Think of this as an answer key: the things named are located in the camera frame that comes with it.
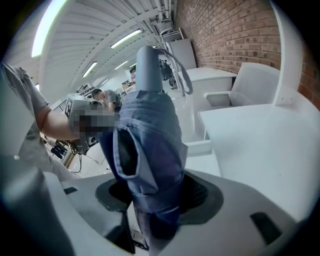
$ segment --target white desk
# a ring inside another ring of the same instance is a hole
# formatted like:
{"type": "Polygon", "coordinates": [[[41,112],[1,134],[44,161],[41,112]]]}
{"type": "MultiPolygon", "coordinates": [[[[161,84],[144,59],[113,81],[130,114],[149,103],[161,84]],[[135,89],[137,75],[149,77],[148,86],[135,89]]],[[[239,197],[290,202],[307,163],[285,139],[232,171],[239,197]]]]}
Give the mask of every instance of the white desk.
{"type": "Polygon", "coordinates": [[[188,73],[191,82],[199,82],[219,78],[235,78],[237,76],[234,73],[210,67],[192,68],[188,69],[186,72],[188,73]]]}
{"type": "Polygon", "coordinates": [[[204,98],[204,93],[231,91],[232,79],[237,75],[231,72],[210,68],[198,67],[186,71],[190,77],[193,94],[186,95],[191,105],[193,131],[201,138],[204,137],[204,129],[200,124],[198,112],[210,107],[204,98]]]}
{"type": "Polygon", "coordinates": [[[271,104],[200,116],[222,177],[257,189],[297,221],[308,216],[320,186],[319,128],[271,104]]]}

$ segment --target pipe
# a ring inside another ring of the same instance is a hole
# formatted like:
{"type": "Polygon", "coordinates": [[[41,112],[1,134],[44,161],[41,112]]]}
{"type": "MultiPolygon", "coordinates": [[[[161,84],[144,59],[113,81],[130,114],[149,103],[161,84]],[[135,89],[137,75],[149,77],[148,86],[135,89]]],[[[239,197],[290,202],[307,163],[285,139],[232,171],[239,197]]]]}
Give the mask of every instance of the pipe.
{"type": "Polygon", "coordinates": [[[162,14],[162,8],[161,8],[161,2],[160,0],[155,0],[155,4],[156,4],[156,7],[158,8],[158,12],[159,12],[159,20],[162,21],[164,16],[162,14]]]}
{"type": "Polygon", "coordinates": [[[169,19],[172,21],[172,19],[171,19],[171,5],[172,5],[172,0],[169,0],[169,19]]]}
{"type": "Polygon", "coordinates": [[[164,10],[166,18],[169,19],[169,0],[164,0],[164,10]]]}

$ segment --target white ceiling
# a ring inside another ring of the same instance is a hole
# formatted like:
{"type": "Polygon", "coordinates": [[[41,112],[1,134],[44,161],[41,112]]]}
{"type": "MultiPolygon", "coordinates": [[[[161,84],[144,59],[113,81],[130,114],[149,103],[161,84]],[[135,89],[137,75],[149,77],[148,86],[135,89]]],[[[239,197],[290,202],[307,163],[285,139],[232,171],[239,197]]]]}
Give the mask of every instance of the white ceiling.
{"type": "MultiPolygon", "coordinates": [[[[161,0],[164,12],[164,0],[161,0]]],[[[176,0],[172,0],[172,13],[176,0]]],[[[44,3],[25,22],[12,40],[4,61],[24,67],[50,103],[76,88],[101,77],[111,77],[124,61],[135,63],[137,51],[145,45],[161,46],[150,24],[157,20],[156,0],[68,0],[50,28],[41,56],[31,51],[40,20],[49,2],[44,3]],[[116,48],[110,46],[141,29],[116,48]],[[82,75],[92,64],[90,74],[82,75]]]]}

